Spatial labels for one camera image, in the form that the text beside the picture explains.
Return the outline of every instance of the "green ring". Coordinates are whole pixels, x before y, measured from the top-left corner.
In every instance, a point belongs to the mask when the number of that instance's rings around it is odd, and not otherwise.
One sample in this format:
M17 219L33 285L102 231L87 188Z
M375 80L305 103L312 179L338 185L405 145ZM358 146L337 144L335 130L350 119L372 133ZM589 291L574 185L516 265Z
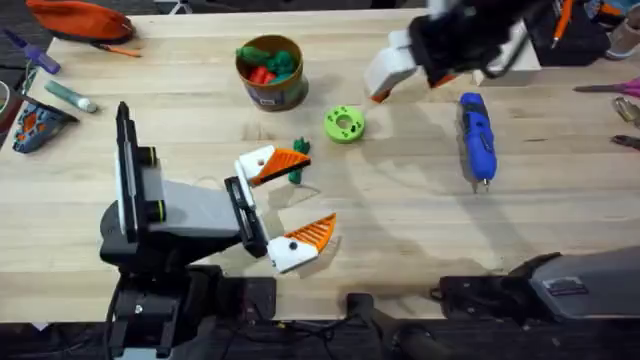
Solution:
M351 125L345 129L338 125L338 120L344 117L351 121ZM352 143L364 134L364 115L351 106L336 106L324 115L324 130L334 142Z

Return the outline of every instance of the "blue handle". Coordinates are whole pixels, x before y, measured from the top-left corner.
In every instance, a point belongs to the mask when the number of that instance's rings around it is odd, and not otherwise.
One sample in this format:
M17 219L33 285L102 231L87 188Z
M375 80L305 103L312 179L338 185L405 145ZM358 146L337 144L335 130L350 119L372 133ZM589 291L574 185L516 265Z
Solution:
M467 158L473 176L478 181L491 180L498 168L498 159L493 148L493 133L487 108L482 96L477 93L464 93L460 98L465 130L464 142L467 145Z

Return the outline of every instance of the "pencil cup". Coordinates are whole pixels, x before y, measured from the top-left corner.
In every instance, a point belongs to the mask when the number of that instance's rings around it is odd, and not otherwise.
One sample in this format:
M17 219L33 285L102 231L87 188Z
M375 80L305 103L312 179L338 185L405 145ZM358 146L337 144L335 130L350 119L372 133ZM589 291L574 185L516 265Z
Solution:
M302 52L296 43L280 35L259 36L244 46L252 46L270 54L287 51L295 62L295 70L285 80L275 84L259 84L250 81L253 67L236 56L236 69L253 103L265 111L289 110L296 107L307 95L309 84L302 73Z
M7 84L0 81L0 147L11 129L22 106L22 98Z

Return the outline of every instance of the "green toy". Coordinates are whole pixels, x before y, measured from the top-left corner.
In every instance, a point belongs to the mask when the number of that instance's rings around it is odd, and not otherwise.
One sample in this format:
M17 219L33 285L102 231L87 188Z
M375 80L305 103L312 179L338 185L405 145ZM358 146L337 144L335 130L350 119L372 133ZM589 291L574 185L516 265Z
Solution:
M364 134L364 115L351 106L336 106L325 114L324 130L334 142L352 143Z
M267 60L267 69L276 75L292 74L295 70L295 63L289 52L280 50Z
M236 49L236 56L249 65L260 66L267 64L271 54L254 46L243 46Z
M304 137L293 140L293 150L301 152L305 155L311 150L311 143L304 141ZM289 173L289 182L292 184L300 185L302 182L302 169L297 169Z
M285 80L287 80L289 78L289 76L291 76L291 73L285 73L285 74L282 74L282 75L278 75L278 76L276 76L275 79L269 81L269 84L277 84L277 83L279 83L281 81L285 81Z

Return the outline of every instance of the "orange pouch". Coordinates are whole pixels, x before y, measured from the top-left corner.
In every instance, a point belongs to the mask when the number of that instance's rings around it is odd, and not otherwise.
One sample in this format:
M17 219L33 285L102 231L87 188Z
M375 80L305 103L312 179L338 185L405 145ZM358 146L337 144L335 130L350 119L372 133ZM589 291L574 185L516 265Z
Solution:
M135 32L131 20L117 11L82 1L27 0L40 25L53 36L98 44L122 44Z

